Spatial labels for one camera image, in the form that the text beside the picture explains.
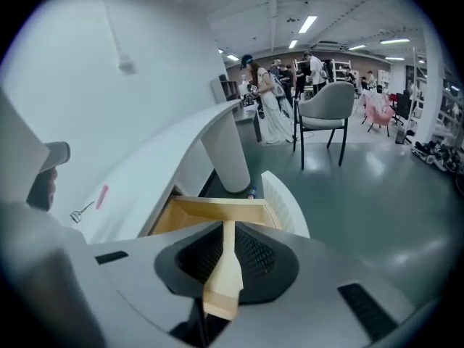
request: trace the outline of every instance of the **gray chair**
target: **gray chair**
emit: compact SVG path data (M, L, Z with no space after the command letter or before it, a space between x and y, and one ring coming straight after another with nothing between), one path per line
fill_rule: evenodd
M352 114L354 102L355 88L352 84L341 81L324 86L314 97L307 101L300 101L298 107L294 107L293 151L295 152L297 146L298 109L299 133L302 142L302 170L305 168L305 140L303 138L305 131L331 129L332 134L327 143L328 148L331 145L335 130L343 129L343 144L339 159L339 166L341 166L347 142L348 117Z

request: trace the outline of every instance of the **cylindrical pillar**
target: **cylindrical pillar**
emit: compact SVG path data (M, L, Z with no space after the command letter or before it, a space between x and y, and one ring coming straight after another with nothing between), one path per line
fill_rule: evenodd
M216 121L202 142L226 191L235 194L246 190L250 177L232 112Z

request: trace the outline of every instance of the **black chair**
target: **black chair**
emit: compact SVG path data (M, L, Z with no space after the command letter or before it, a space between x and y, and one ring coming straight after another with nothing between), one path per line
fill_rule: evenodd
M397 97L397 105L391 106L391 108L395 112L395 116L393 116L393 118L396 120L396 124L398 124L398 121L400 121L401 125L404 125L404 123L399 119L399 117L402 117L405 120L409 120L409 112L411 110L412 101L409 96L401 93L397 93Z

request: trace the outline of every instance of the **ceiling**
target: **ceiling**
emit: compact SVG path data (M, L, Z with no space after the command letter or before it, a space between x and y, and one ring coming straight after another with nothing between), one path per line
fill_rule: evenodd
M351 47L359 53L412 59L413 47L425 54L421 14L408 0L175 0L206 14L226 65L226 55L265 57L308 50L321 41ZM318 16L298 33L308 15ZM410 43L381 44L389 38ZM293 50L291 40L298 40Z

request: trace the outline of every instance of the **woman with long hair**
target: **woman with long hair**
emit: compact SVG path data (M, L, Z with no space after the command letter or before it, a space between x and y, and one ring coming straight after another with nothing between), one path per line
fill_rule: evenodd
M274 83L269 73L260 67L249 54L241 58L241 68L246 68L252 76L253 85L258 87L265 118L260 121L261 134L267 143L280 141L293 142L293 134L289 119L283 118L277 98L273 93Z

